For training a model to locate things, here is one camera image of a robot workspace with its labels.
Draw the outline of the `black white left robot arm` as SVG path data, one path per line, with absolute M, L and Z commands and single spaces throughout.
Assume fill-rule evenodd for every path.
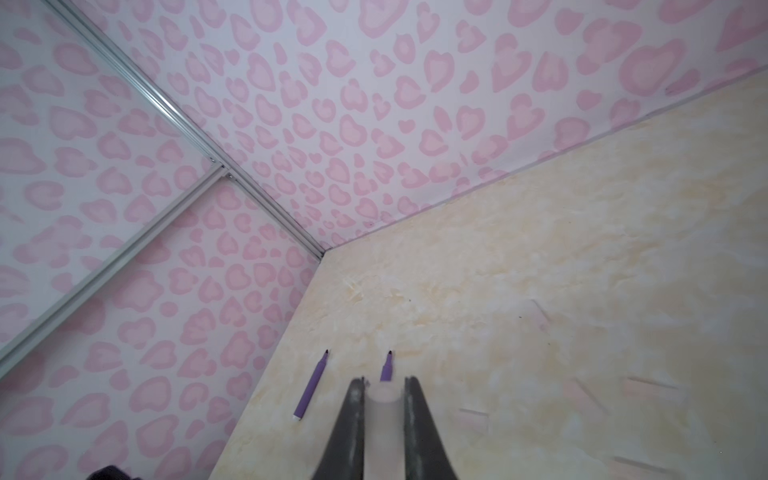
M 141 480 L 121 470 L 115 465 L 109 465 L 91 473 L 87 480 Z

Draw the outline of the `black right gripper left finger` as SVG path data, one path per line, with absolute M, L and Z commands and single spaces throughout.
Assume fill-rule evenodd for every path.
M 350 382 L 312 480 L 364 478 L 365 389 L 363 377 Z

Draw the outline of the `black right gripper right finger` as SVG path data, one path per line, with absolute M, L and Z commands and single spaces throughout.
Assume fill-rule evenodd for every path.
M 403 440 L 406 480 L 458 480 L 417 377 L 404 380 Z

